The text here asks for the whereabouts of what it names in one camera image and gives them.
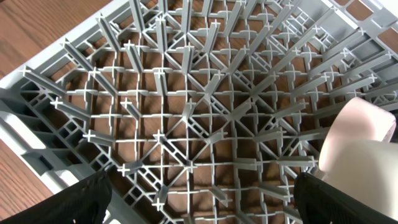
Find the white bowl with rice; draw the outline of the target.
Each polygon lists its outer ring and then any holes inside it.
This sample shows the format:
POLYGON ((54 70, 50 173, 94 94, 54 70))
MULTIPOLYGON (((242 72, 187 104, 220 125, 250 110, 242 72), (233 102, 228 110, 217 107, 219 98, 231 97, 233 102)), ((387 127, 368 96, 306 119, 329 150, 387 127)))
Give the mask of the white bowl with rice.
POLYGON ((371 209, 397 220, 396 117, 361 98, 347 102, 331 125, 317 176, 371 209))

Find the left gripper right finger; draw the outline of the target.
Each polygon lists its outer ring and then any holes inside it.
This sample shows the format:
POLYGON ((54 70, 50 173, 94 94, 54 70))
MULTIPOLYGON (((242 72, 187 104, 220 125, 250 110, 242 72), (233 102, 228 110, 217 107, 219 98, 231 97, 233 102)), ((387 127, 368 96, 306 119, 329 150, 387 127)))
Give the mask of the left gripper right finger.
POLYGON ((397 220, 306 172, 295 179, 294 200, 304 224, 397 224, 397 220))

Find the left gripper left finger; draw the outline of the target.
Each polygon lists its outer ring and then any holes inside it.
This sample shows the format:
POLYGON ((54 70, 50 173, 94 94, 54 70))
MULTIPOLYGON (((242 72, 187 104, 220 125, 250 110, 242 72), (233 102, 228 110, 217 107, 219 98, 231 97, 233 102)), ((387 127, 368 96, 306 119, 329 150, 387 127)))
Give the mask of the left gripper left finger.
POLYGON ((103 223, 111 198, 111 181, 98 171, 1 224, 103 223))

